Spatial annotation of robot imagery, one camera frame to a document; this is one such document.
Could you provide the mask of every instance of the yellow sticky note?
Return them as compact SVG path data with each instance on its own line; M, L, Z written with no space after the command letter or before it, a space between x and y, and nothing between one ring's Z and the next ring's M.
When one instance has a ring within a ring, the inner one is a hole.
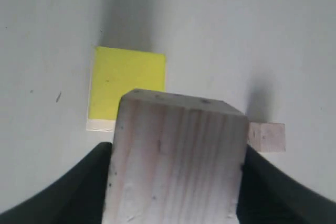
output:
M89 119L116 120L120 98L132 89L164 91L162 54L97 47L94 59Z

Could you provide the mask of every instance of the wooden block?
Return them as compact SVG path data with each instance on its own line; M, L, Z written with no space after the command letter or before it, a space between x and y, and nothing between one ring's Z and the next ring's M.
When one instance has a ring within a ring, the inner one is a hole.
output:
M123 96L103 223L236 221L248 119L222 101Z
M251 122L248 144L258 152L284 152L286 150L285 125Z

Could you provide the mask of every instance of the small wooden cube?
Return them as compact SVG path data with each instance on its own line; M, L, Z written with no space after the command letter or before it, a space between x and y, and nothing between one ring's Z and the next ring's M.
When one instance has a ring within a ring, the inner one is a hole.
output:
M248 144L258 152L284 152L286 150L285 125L250 122Z

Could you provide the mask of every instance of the yellow paper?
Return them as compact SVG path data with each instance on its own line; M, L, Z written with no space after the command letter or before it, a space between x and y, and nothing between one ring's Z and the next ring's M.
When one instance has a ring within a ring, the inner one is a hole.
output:
M94 60L89 119L115 120L120 98L132 89L164 91L162 54L97 47Z

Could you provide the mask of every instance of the white surface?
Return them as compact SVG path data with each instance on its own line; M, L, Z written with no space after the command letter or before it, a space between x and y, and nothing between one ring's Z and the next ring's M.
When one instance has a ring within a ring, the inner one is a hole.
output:
M286 124L286 152L269 160L336 200L336 0L0 0L0 10L0 212L111 139L85 130L96 45L165 53L167 91L245 111L261 90L268 119Z

